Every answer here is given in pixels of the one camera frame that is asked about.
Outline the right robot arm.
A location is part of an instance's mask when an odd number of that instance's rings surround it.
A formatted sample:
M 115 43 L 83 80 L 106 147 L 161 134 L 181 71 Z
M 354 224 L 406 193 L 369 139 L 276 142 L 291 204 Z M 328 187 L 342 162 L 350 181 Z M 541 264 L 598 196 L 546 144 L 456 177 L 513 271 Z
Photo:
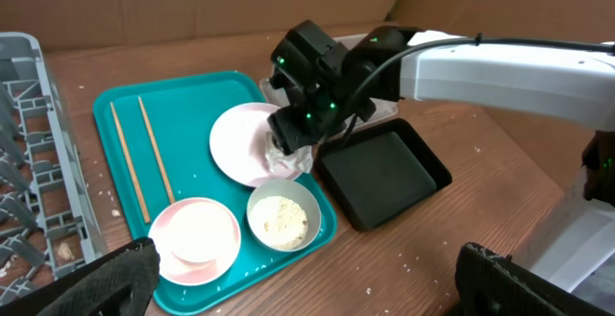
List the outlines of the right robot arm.
M 595 133 L 582 155 L 583 196 L 614 201 L 614 47 L 518 37 L 454 36 L 380 26 L 347 47 L 318 25 L 289 30 L 270 85 L 288 105 L 270 115 L 285 154 L 348 133 L 377 100 L 444 100 L 568 120 Z

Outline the grey bowl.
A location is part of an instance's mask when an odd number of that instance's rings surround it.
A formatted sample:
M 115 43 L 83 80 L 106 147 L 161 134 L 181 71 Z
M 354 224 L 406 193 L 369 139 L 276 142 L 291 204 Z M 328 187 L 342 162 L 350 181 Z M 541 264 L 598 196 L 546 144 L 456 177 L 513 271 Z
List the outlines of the grey bowl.
M 323 224 L 316 198 L 305 186 L 290 180 L 258 186 L 248 200 L 246 217 L 256 240 L 281 253 L 306 248 Z

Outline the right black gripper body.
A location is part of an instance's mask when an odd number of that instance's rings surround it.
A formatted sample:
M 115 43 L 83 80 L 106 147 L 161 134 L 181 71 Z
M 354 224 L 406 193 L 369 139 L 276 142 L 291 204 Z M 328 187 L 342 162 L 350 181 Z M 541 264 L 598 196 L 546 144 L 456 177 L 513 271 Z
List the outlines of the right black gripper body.
M 282 89 L 289 102 L 267 119 L 275 144 L 287 156 L 339 133 L 348 117 L 369 120 L 377 108 L 369 97 L 353 100 L 356 87 L 345 81 L 312 90 L 289 80 L 268 83 L 274 90 Z

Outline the white cup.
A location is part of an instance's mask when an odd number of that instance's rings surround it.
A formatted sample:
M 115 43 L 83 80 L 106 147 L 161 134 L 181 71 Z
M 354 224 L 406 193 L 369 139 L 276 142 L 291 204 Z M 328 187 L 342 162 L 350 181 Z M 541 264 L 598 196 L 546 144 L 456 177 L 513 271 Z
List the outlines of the white cup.
M 231 252 L 234 220 L 216 202 L 182 202 L 170 223 L 172 253 L 190 263 L 205 263 Z

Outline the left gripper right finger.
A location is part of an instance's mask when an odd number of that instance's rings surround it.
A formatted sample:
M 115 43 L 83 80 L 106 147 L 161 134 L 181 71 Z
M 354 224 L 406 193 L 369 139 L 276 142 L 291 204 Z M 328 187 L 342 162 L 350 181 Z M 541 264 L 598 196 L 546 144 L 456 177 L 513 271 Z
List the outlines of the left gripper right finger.
M 609 316 L 480 244 L 458 254 L 454 316 Z

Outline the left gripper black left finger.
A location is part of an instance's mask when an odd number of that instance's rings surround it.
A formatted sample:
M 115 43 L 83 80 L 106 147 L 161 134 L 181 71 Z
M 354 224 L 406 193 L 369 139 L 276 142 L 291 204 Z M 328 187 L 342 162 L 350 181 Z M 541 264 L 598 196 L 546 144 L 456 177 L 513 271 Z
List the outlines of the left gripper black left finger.
M 141 237 L 1 307 L 2 315 L 143 315 L 160 280 L 154 241 Z

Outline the white tissue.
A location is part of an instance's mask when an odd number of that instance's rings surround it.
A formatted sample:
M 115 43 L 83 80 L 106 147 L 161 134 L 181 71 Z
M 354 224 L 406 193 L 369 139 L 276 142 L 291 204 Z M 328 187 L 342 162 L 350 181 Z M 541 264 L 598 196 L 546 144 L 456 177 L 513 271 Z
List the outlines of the white tissue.
M 282 168 L 289 171 L 308 173 L 312 169 L 313 155 L 310 146 L 300 148 L 295 153 L 286 155 L 275 143 L 272 132 L 266 132 L 264 136 L 264 156 L 268 170 L 278 172 Z

